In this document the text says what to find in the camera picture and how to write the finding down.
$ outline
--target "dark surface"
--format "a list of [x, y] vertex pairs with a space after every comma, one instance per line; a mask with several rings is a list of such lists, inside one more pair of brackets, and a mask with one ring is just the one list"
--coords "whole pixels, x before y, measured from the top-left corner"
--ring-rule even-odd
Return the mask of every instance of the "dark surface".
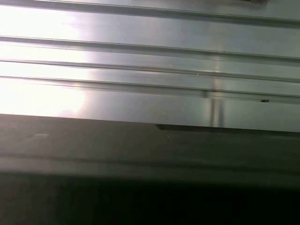
[[287, 222], [299, 146], [297, 134], [0, 115], [0, 224]]
[[299, 200], [279, 189], [2, 175], [0, 224], [289, 223]]

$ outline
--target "metal surface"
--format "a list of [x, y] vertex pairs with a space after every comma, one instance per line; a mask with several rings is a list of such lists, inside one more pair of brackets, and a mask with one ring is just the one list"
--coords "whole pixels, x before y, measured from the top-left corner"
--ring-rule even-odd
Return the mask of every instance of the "metal surface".
[[280, 6], [0, 0], [0, 113], [300, 132]]
[[0, 21], [5, 37], [300, 57], [300, 31], [292, 28], [6, 6]]

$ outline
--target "metal groove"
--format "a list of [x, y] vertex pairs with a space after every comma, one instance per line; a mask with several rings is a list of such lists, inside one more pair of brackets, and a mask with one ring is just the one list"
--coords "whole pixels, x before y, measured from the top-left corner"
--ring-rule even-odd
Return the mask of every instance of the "metal groove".
[[159, 8], [128, 7], [105, 4], [88, 4], [79, 2], [46, 1], [46, 0], [0, 0], [0, 4], [28, 8], [53, 9], [87, 13], [132, 15], [179, 20], [203, 20], [211, 22], [236, 23], [244, 25], [300, 28], [299, 20], [284, 20], [266, 17], [250, 17], [243, 15], [213, 14], [204, 12], [181, 11]]
[[112, 53], [134, 53], [143, 55], [161, 55], [171, 57], [186, 57], [192, 59], [227, 60], [236, 62], [250, 62], [270, 65], [285, 65], [300, 67], [300, 58], [280, 57], [274, 55], [247, 54], [237, 52], [218, 52], [199, 49], [172, 48], [151, 45], [130, 45], [104, 42], [84, 42], [55, 40], [42, 38], [6, 37], [0, 36], [0, 45], [17, 45], [18, 43], [31, 47], [52, 47], [62, 49], [75, 49], [84, 51], [100, 51]]

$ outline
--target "black surface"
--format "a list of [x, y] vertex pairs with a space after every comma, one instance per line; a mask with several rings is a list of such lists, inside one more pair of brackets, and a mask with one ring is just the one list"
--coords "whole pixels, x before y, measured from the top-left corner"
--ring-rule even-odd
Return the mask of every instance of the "black surface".
[[285, 223], [299, 192], [46, 176], [0, 177], [2, 225]]
[[[297, 216], [297, 135], [164, 128], [0, 115], [0, 225], [290, 223]], [[54, 161], [60, 170], [45, 170]], [[84, 176], [85, 167], [63, 167], [69, 162], [111, 171]]]

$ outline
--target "shiny metal sheet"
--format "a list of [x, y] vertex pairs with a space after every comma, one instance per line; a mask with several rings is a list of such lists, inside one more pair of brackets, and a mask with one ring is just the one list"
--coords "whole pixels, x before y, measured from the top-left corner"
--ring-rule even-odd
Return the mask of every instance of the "shiny metal sheet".
[[300, 105], [0, 83], [0, 113], [300, 132]]
[[60, 2], [78, 2], [90, 4], [107, 4], [143, 8], [186, 10], [214, 14], [269, 17], [299, 20], [298, 0], [271, 0], [267, 5], [255, 5], [237, 0], [54, 0]]
[[[167, 71], [260, 80], [300, 81], [300, 67], [116, 52], [0, 45], [0, 59], [2, 61]], [[60, 76], [64, 79], [65, 74], [60, 74]]]
[[0, 6], [0, 36], [300, 57], [298, 29], [38, 8]]
[[42, 78], [47, 81], [53, 80], [52, 84], [56, 85], [60, 85], [59, 80], [67, 80], [300, 96], [300, 84], [293, 82], [14, 62], [0, 62], [0, 68], [0, 76]]

